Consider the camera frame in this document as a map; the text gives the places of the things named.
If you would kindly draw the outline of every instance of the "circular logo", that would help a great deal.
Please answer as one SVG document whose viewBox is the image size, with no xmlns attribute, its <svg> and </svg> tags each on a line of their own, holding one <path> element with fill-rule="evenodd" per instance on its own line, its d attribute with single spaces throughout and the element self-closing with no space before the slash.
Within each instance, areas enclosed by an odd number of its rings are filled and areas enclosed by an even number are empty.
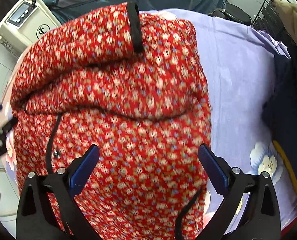
<svg viewBox="0 0 297 240">
<path fill-rule="evenodd" d="M 36 37 L 39 39 L 41 38 L 45 33 L 47 33 L 50 30 L 50 26 L 47 24 L 42 24 L 36 31 Z"/>
</svg>

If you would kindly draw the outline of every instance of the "white tile floor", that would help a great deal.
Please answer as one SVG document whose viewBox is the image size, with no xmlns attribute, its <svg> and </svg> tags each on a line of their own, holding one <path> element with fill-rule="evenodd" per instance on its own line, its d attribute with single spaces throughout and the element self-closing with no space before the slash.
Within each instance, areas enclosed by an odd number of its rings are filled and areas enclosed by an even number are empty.
<svg viewBox="0 0 297 240">
<path fill-rule="evenodd" d="M 0 101 L 16 62 L 17 58 L 0 44 Z M 7 174 L 0 171 L 0 221 L 15 237 L 15 222 L 19 197 L 16 185 L 12 185 L 11 183 Z"/>
</svg>

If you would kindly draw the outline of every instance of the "yellow stripe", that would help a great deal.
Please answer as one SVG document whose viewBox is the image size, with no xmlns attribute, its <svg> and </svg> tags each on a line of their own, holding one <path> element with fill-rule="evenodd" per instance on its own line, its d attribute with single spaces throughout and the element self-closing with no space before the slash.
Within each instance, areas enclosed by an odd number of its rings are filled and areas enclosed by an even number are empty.
<svg viewBox="0 0 297 240">
<path fill-rule="evenodd" d="M 290 175 L 290 180 L 293 184 L 294 191 L 297 195 L 297 179 L 296 179 L 295 173 L 293 171 L 292 165 L 290 164 L 290 161 L 288 160 L 288 158 L 287 158 L 285 152 L 283 151 L 282 147 L 280 146 L 280 144 L 277 141 L 273 141 L 273 144 L 274 144 L 275 150 L 280 154 L 280 156 L 282 157 L 282 159 L 284 161 L 284 165 Z"/>
</svg>

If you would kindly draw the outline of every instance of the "black cuff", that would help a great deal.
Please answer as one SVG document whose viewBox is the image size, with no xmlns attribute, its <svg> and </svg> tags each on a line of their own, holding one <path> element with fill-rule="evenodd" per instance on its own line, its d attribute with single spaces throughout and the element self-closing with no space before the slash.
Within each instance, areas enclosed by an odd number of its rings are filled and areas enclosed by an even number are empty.
<svg viewBox="0 0 297 240">
<path fill-rule="evenodd" d="M 131 39 L 135 53 L 141 53 L 144 50 L 142 43 L 142 32 L 139 18 L 139 8 L 136 3 L 127 3 L 127 14 L 130 21 Z"/>
</svg>

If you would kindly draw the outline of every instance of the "red floral fabric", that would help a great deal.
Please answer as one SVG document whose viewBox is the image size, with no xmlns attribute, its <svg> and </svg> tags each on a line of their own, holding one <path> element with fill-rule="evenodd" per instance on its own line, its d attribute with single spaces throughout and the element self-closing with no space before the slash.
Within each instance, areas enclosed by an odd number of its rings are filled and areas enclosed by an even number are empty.
<svg viewBox="0 0 297 240">
<path fill-rule="evenodd" d="M 17 180 L 21 189 L 30 171 L 47 174 L 47 143 L 63 113 L 52 166 L 99 146 L 100 161 L 75 200 L 103 239 L 173 239 L 175 219 L 202 188 L 183 220 L 183 236 L 194 239 L 207 181 L 197 150 L 210 145 L 211 129 L 195 29 L 146 13 L 140 24 L 140 54 L 126 4 L 94 10 L 32 46 L 11 97 Z"/>
</svg>

